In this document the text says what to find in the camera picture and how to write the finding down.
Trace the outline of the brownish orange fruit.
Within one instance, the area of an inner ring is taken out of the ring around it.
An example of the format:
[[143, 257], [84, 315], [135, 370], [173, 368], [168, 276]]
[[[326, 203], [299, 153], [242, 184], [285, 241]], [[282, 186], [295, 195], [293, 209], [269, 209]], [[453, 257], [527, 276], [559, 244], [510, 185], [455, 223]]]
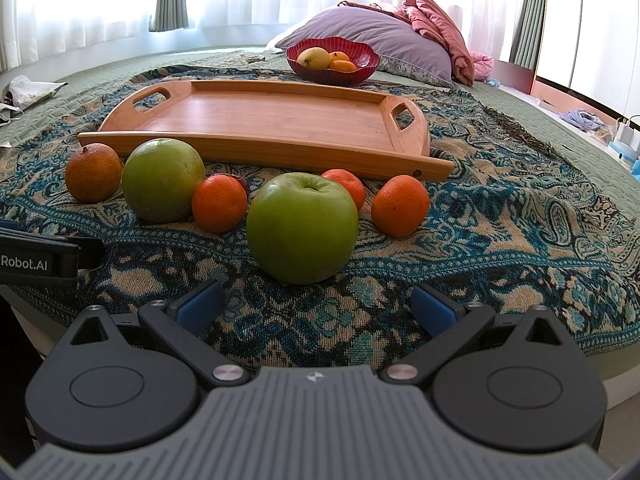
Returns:
[[83, 204], [110, 198], [121, 178], [122, 163], [118, 154], [102, 143], [84, 145], [67, 162], [64, 174], [67, 191]]

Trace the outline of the orange mandarin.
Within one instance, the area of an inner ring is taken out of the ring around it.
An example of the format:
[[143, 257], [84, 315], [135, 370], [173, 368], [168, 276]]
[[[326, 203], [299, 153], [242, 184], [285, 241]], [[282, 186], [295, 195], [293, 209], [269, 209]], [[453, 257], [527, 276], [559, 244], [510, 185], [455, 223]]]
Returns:
[[195, 190], [191, 209], [196, 224], [220, 234], [233, 229], [244, 217], [247, 192], [241, 181], [228, 174], [213, 174]]
[[382, 233], [407, 237], [418, 229], [430, 209], [430, 196], [422, 182], [400, 174], [388, 180], [371, 203], [371, 218]]
[[322, 174], [322, 177], [344, 186], [350, 196], [352, 196], [357, 210], [361, 210], [367, 198], [367, 191], [362, 182], [354, 174], [345, 169], [330, 169], [326, 170]]

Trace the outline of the large green round fruit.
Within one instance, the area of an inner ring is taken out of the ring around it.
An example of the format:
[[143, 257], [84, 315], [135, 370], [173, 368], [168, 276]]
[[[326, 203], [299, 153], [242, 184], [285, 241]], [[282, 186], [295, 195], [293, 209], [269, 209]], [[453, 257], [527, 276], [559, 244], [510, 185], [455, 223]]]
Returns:
[[195, 189], [205, 180], [201, 155], [186, 142], [157, 138], [139, 145], [122, 170], [129, 208], [150, 223], [174, 222], [191, 209]]

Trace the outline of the green apple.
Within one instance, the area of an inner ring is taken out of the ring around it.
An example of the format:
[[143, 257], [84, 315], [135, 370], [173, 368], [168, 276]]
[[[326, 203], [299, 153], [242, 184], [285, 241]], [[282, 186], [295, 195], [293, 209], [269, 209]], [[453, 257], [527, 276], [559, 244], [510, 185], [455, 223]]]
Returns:
[[246, 238], [262, 270], [292, 284], [326, 280], [346, 264], [358, 237], [358, 210], [344, 186], [288, 172], [250, 203]]

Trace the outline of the dark red jujube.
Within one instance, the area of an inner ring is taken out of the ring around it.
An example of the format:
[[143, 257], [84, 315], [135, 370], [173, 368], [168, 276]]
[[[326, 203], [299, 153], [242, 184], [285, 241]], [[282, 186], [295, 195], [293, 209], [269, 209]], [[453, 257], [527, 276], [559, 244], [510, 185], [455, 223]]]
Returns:
[[242, 186], [247, 197], [250, 196], [250, 186], [248, 185], [248, 182], [244, 177], [238, 176], [237, 174], [225, 174], [225, 175], [229, 178], [237, 180], [239, 184]]

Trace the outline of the white plastic bag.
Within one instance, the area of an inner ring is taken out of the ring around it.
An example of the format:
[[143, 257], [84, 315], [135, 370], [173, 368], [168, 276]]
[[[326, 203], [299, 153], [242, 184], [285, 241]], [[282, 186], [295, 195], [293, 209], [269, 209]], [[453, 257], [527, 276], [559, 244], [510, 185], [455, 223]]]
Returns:
[[13, 78], [1, 99], [1, 125], [20, 119], [26, 110], [53, 98], [66, 82], [32, 81], [21, 75]]

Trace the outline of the wooden serving tray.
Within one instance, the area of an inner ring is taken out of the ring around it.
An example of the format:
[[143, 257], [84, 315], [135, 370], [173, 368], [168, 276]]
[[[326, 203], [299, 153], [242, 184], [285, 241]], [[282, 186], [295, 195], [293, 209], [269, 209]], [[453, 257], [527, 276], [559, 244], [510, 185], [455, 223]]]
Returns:
[[147, 140], [173, 138], [202, 159], [323, 172], [346, 169], [385, 180], [398, 174], [442, 182], [450, 160], [430, 154], [420, 108], [407, 98], [275, 80], [170, 80], [134, 92], [82, 145], [121, 155]]

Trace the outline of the lavender cloth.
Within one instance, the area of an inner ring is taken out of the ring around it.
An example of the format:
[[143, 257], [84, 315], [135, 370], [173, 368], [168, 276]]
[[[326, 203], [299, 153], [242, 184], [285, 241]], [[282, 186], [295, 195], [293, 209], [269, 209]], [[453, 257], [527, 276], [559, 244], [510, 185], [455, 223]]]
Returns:
[[605, 127], [605, 123], [588, 110], [570, 110], [561, 114], [560, 118], [583, 132], [596, 132]]

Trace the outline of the small orange fruit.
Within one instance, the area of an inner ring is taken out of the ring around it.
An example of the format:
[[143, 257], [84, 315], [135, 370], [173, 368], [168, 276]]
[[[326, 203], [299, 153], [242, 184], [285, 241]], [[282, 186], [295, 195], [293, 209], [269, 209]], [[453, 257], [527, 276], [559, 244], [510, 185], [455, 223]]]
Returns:
[[359, 67], [350, 61], [331, 61], [329, 69], [340, 73], [353, 73], [359, 70]]
[[349, 61], [350, 57], [342, 51], [333, 51], [329, 53], [331, 61]]

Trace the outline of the red fruit bowl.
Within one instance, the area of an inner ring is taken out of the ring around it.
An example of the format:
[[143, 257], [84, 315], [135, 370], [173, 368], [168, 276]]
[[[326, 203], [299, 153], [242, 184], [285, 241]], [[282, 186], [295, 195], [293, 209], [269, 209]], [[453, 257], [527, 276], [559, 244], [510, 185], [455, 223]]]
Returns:
[[[300, 62], [304, 53], [323, 61], [321, 50], [326, 51], [328, 66], [313, 68]], [[285, 53], [288, 64], [300, 78], [331, 86], [361, 84], [378, 69], [380, 62], [380, 56], [367, 44], [341, 37], [303, 39], [288, 47]]]

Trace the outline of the purple pillow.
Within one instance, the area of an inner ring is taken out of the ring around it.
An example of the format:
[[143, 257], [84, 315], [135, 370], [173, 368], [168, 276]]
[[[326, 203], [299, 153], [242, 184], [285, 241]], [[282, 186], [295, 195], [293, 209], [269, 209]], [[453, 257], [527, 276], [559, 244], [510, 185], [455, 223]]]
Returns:
[[306, 22], [290, 27], [267, 44], [271, 50], [285, 51], [308, 38], [341, 37], [367, 44], [379, 57], [378, 70], [451, 88], [451, 61], [437, 42], [415, 32], [409, 24], [371, 9], [337, 6]]

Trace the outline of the green curtain right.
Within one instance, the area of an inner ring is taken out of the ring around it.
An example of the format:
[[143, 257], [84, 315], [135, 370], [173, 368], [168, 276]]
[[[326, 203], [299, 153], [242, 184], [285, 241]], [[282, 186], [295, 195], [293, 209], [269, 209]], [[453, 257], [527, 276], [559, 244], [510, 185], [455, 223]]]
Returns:
[[523, 0], [510, 52], [510, 62], [534, 70], [537, 66], [547, 0]]

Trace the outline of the yellow mango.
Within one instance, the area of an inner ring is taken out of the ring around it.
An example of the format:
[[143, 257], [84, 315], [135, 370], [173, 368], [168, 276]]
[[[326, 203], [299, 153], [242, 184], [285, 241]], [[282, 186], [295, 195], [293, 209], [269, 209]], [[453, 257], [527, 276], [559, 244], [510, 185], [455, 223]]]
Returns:
[[326, 70], [331, 64], [331, 57], [327, 50], [311, 47], [299, 53], [296, 63], [308, 70]]

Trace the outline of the pink blanket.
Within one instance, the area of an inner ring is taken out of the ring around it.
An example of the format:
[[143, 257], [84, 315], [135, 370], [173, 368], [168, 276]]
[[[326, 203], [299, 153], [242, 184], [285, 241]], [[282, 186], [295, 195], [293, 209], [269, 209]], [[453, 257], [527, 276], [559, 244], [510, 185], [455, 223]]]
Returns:
[[347, 0], [338, 6], [366, 9], [398, 18], [425, 39], [435, 41], [449, 54], [452, 74], [457, 81], [472, 86], [473, 81], [485, 81], [494, 70], [494, 58], [488, 54], [470, 52], [459, 27], [434, 0], [402, 0], [393, 11], [377, 3], [361, 4]]

